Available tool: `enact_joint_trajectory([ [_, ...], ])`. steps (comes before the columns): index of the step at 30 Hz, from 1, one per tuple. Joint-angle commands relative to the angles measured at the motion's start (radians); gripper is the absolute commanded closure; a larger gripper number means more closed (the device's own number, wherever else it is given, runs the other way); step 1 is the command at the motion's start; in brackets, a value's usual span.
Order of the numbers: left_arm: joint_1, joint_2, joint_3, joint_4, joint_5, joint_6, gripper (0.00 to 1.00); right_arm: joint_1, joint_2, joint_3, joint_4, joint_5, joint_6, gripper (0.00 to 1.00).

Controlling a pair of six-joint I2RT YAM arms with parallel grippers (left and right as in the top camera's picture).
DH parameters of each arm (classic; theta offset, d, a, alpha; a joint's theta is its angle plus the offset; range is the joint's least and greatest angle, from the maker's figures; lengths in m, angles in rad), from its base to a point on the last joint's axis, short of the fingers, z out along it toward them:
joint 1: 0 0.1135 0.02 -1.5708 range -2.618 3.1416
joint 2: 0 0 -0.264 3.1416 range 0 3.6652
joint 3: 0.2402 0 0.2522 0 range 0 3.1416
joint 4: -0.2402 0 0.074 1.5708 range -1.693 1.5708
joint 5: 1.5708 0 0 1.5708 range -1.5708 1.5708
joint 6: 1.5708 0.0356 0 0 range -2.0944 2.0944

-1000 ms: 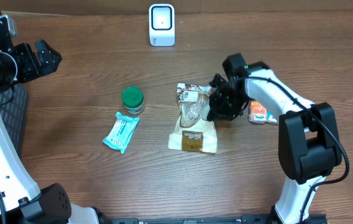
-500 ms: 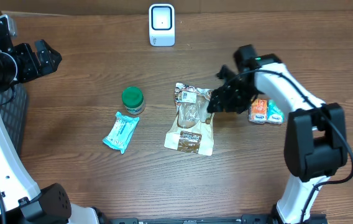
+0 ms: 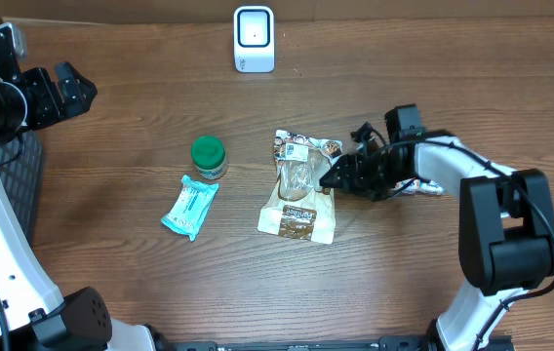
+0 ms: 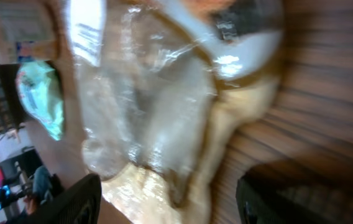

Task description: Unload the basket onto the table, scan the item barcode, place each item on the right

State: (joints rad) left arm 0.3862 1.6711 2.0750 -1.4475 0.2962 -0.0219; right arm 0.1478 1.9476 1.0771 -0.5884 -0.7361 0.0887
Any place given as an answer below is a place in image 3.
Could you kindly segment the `white brown snack bag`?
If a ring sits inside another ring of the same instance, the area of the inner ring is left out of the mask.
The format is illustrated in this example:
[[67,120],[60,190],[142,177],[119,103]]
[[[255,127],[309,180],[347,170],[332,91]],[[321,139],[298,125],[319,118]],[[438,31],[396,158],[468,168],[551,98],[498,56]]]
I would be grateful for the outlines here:
[[342,155],[342,142],[278,130],[273,141],[275,187],[261,208],[257,230],[329,245],[336,229],[335,195],[320,178]]

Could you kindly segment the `green lid jar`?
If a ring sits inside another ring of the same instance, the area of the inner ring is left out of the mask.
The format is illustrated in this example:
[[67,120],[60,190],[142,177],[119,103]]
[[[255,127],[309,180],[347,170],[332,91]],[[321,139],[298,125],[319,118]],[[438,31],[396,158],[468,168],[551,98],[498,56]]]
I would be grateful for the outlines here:
[[199,174],[206,179],[222,177],[228,167],[223,143],[215,136],[200,136],[192,144],[191,159]]

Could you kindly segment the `teal wipes pack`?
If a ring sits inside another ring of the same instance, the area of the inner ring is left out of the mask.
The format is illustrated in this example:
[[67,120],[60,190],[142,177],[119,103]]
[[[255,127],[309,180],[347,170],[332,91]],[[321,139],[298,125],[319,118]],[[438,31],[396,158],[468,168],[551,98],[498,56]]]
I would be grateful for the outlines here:
[[194,242],[218,190],[217,183],[208,184],[184,175],[178,198],[172,208],[161,218],[161,223],[173,232],[187,236],[190,242]]

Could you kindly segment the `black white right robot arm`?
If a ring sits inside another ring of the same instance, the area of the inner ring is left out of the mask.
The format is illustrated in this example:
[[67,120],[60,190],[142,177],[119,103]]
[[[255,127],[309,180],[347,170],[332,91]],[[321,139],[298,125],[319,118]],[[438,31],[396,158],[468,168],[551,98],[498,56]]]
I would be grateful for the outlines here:
[[381,350],[510,350],[495,326],[517,301],[554,291],[554,206],[547,176],[498,165],[446,130],[429,131],[414,104],[389,110],[382,136],[352,133],[360,148],[320,178],[326,188],[388,200],[417,180],[459,203],[458,257],[464,281],[451,306],[420,336],[383,336]]

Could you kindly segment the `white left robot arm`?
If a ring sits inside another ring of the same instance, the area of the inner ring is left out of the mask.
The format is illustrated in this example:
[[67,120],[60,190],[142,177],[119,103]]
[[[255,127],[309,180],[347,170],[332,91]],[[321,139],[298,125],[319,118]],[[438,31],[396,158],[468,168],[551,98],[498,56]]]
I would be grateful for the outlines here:
[[[21,71],[25,43],[0,25],[0,145],[88,112],[96,86],[70,63]],[[0,350],[167,350],[149,325],[112,318],[91,287],[62,295],[29,246],[0,175]]]

